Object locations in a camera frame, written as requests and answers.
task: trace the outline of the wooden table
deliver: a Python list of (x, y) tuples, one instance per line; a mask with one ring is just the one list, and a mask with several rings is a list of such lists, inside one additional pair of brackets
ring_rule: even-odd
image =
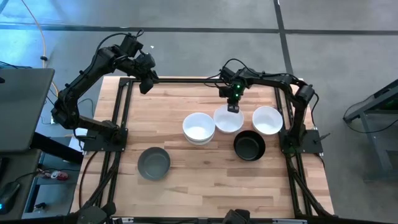
[[(119, 78), (104, 77), (95, 119), (111, 119)], [(294, 217), (285, 158), (276, 134), (264, 136), (266, 152), (254, 162), (243, 161), (235, 154), (236, 134), (216, 130), (213, 140), (204, 146), (194, 146), (185, 139), (182, 122), (186, 116), (194, 112), (213, 116), (215, 109), (226, 103), (225, 98), (218, 97), (217, 88), (201, 83), (161, 83), (142, 95), (138, 84), (134, 84), (132, 92), (127, 119), (129, 137), (114, 195), (115, 216), (221, 218), (230, 208), (242, 208), (250, 210), (253, 218)], [(274, 89), (253, 86), (244, 92), (239, 105), (244, 113), (242, 130), (253, 129), (251, 117), (256, 108), (265, 105), (276, 108)], [(307, 128), (312, 127), (310, 110), (307, 110), (305, 124)], [(172, 160), (166, 178), (157, 182), (143, 179), (137, 171), (138, 157), (152, 146), (164, 148)], [(81, 170), (89, 155), (85, 156)], [(83, 183), (83, 203), (98, 185), (103, 157), (103, 152), (97, 153), (88, 168)], [(302, 159), (309, 189), (324, 208), (333, 213), (321, 160), (312, 154), (302, 154)], [(78, 188), (79, 185), (72, 211), (78, 210)], [(108, 188), (104, 192), (103, 204)], [(298, 194), (304, 211), (302, 194), (300, 191)]]

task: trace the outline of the concrete floor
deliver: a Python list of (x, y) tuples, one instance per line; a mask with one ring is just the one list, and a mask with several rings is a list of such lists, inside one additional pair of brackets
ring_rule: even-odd
[[(106, 0), (25, 1), (43, 25), (278, 28), (272, 0), (125, 0), (117, 4)], [(397, 1), (279, 2), (286, 29), (398, 29)], [(0, 14), (0, 26), (30, 23), (33, 20), (18, 0), (10, 0)], [(48, 67), (56, 70), (54, 81), (58, 87), (72, 81), (79, 70), (89, 65), (98, 43), (111, 33), (44, 32)], [(233, 57), (256, 70), (285, 71), (279, 34), (147, 32), (140, 41), (145, 51), (153, 53), (159, 75), (208, 77)], [(121, 38), (115, 37), (104, 45), (120, 42)], [(322, 144), (335, 213), (345, 218), (398, 222), (398, 184), (363, 182), (363, 176), (375, 170), (373, 151), (366, 136), (349, 130), (341, 119), (349, 105), (397, 78), (397, 36), (287, 35), (287, 45), (295, 75), (314, 84), (320, 95), (314, 113), (318, 129), (323, 134), (331, 133)], [(42, 45), (36, 30), (1, 30), (0, 46), (2, 61), (41, 66)], [(99, 81), (83, 98), (96, 102), (100, 86)], [(45, 123), (49, 122), (50, 110), (51, 104), (47, 103), (42, 112)], [(82, 103), (80, 111), (90, 117), (90, 103)], [(37, 130), (48, 136), (71, 133), (59, 125), (40, 123)]]

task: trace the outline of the gray bowl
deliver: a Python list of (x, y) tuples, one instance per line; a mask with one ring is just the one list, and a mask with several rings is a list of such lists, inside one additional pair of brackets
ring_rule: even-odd
[(138, 158), (138, 171), (147, 180), (160, 180), (171, 165), (170, 156), (161, 147), (150, 147)]

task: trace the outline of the wood grain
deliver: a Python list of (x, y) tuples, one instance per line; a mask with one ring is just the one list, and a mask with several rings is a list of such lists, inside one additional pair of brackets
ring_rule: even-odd
[[(95, 119), (112, 117), (119, 77), (105, 77), (99, 94)], [(211, 142), (194, 146), (182, 133), (182, 121), (194, 112), (213, 116), (226, 103), (216, 88), (203, 84), (156, 84), (146, 95), (133, 86), (127, 128), (129, 137), (122, 154), (114, 202), (120, 217), (224, 217), (229, 209), (243, 208), (252, 217), (292, 218), (294, 216), (285, 159), (277, 135), (264, 136), (267, 148), (258, 161), (242, 161), (233, 151), (236, 134), (216, 131)], [(244, 113), (242, 130), (252, 129), (251, 116), (260, 106), (276, 108), (274, 89), (254, 86), (239, 102)], [(305, 124), (312, 127), (310, 110)], [(123, 107), (119, 112), (119, 121)], [(172, 160), (166, 178), (153, 182), (137, 171), (137, 160), (148, 147), (163, 147)], [(82, 199), (85, 202), (100, 179), (104, 153), (97, 153), (85, 176)], [(82, 170), (89, 155), (85, 156)], [(319, 158), (304, 154), (303, 163), (309, 188), (331, 213), (325, 171)], [(78, 210), (78, 188), (72, 211)], [(302, 193), (299, 200), (303, 210)], [(107, 199), (107, 190), (103, 202)]]

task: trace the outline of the white bowl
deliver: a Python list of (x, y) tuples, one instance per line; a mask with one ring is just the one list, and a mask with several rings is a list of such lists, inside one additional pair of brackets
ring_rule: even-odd
[(243, 113), (239, 110), (238, 113), (228, 111), (228, 105), (219, 107), (213, 115), (216, 127), (222, 133), (234, 133), (243, 126)]
[(184, 134), (184, 136), (185, 136), (185, 138), (187, 139), (187, 141), (188, 141), (189, 143), (194, 144), (194, 145), (197, 145), (197, 146), (202, 146), (202, 145), (204, 145), (204, 144), (209, 143), (209, 142), (213, 139), (214, 133), (213, 133), (212, 136), (210, 136), (210, 138), (208, 138), (208, 139), (205, 140), (205, 141), (201, 141), (201, 142), (200, 142), (200, 141), (192, 141), (191, 139), (188, 138), (188, 136), (187, 136), (186, 134)]
[(283, 125), (282, 115), (270, 106), (258, 108), (252, 117), (254, 129), (261, 134), (275, 134)]
[(188, 115), (182, 123), (184, 135), (191, 141), (202, 142), (208, 140), (216, 129), (213, 118), (205, 113)]

